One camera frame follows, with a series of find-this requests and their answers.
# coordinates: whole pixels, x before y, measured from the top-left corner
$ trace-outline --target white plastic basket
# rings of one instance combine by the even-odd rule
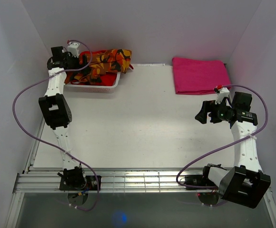
[[[117,73],[116,80],[112,86],[98,86],[98,85],[73,85],[67,84],[65,88],[69,91],[73,92],[87,92],[87,93],[104,93],[104,94],[111,94],[115,91],[115,88],[118,85],[120,79],[120,72]]]

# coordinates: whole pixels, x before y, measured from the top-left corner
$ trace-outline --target wall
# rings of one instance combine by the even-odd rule
[[[47,77],[49,58],[37,31],[19,0],[0,0],[0,228],[7,218],[16,175],[22,173],[32,140],[12,116],[13,98],[32,82]],[[27,91],[17,113],[32,133],[41,120],[38,97],[46,85]]]
[[[263,0],[229,63],[232,82],[249,86],[265,99],[267,128],[259,134],[257,150],[263,170],[271,176],[276,203],[276,0]],[[264,108],[255,97],[252,111],[264,121]]]
[[[22,0],[49,50],[68,39],[128,48],[133,63],[227,61],[261,0]]]

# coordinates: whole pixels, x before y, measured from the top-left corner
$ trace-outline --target table surface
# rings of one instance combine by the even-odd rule
[[[194,119],[213,95],[177,95],[171,66],[135,66],[121,75],[113,94],[70,92],[64,96],[73,120],[72,154],[93,168],[171,169],[233,141],[227,122],[201,124]],[[41,138],[57,143],[44,126]],[[233,167],[234,148],[192,165]],[[34,168],[62,168],[60,152],[39,144]]]

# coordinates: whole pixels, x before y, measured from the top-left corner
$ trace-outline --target folded pink fabric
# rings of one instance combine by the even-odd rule
[[[216,86],[230,84],[222,61],[200,61],[175,57],[172,63],[176,94],[213,94]]]

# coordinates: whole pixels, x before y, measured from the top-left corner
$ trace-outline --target white cable tie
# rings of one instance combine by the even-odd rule
[[[251,139],[257,140],[257,137],[256,137],[255,135],[252,135],[252,134],[248,133],[248,136],[249,136]]]

